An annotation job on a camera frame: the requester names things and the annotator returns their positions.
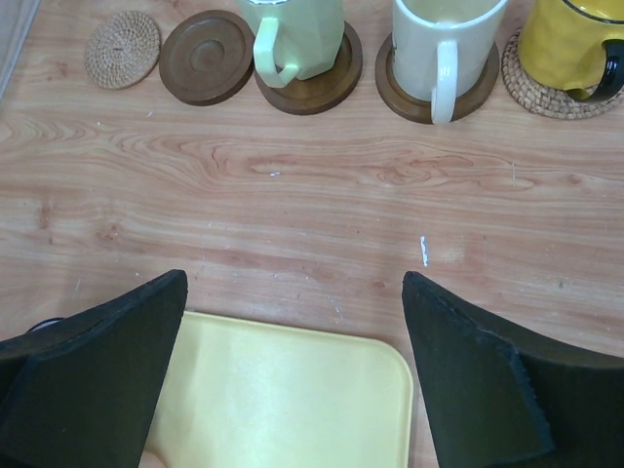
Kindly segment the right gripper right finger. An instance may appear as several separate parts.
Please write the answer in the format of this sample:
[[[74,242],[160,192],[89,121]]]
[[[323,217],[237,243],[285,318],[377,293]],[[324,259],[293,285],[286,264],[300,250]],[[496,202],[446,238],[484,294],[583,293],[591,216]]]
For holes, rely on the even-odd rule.
[[[402,302],[443,467],[619,467],[623,361],[531,331],[424,275]]]

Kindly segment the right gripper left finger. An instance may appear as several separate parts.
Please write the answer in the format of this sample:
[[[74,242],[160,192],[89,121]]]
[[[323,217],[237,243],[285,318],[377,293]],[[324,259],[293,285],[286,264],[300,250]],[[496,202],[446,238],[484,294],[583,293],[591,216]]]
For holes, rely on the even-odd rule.
[[[2,466],[137,467],[187,293],[170,270],[2,341]]]

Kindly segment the brown wooden coaster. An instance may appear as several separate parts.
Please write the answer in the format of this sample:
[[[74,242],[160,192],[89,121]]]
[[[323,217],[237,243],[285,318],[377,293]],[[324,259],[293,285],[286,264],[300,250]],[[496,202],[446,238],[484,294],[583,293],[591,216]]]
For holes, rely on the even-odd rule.
[[[333,67],[308,80],[293,79],[285,88],[270,88],[257,72],[254,79],[264,98],[282,112],[313,115],[343,102],[357,86],[363,70],[363,50],[354,27],[344,22],[343,38]]]
[[[208,10],[180,23],[161,49],[162,83],[178,100],[214,105],[238,93],[254,70],[254,35],[224,10]]]
[[[383,102],[397,115],[419,124],[432,125],[431,102],[407,94],[398,84],[393,72],[394,46],[392,34],[383,41],[375,59],[375,85]],[[493,44],[486,64],[476,84],[455,100],[451,121],[475,112],[489,98],[498,78],[499,52]]]

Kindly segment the woven rattan coaster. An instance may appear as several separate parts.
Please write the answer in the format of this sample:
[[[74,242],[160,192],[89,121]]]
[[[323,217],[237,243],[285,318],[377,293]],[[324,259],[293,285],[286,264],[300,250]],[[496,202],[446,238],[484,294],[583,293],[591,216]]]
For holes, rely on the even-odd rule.
[[[521,30],[519,27],[505,45],[501,72],[507,92],[526,111],[551,119],[573,121],[600,116],[623,103],[623,90],[606,101],[582,103],[561,90],[537,83],[520,63],[518,44]]]
[[[160,56],[161,34],[155,20],[140,11],[117,13],[101,23],[85,49],[85,70],[107,90],[123,90],[142,81]]]

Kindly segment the cream white mug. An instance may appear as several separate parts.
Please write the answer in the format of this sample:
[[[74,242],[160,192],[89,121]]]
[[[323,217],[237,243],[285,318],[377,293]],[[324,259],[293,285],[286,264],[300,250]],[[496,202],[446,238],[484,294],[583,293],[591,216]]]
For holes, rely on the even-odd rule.
[[[506,1],[396,1],[393,72],[410,97],[431,104],[431,121],[451,121],[457,98],[477,83]]]

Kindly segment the yellow transparent cup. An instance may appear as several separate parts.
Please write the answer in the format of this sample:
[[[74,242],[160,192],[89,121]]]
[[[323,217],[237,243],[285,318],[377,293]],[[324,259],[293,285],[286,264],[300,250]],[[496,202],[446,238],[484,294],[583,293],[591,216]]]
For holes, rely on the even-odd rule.
[[[537,83],[582,103],[623,88],[622,0],[540,0],[521,30],[518,56]]]

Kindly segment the white cup green handle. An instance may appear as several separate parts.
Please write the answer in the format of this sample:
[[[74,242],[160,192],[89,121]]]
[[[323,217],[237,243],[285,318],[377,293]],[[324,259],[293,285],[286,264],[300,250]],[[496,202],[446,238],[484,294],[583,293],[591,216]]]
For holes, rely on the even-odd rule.
[[[287,0],[237,3],[255,39],[255,71],[269,88],[282,89],[333,67],[345,28],[343,3]]]

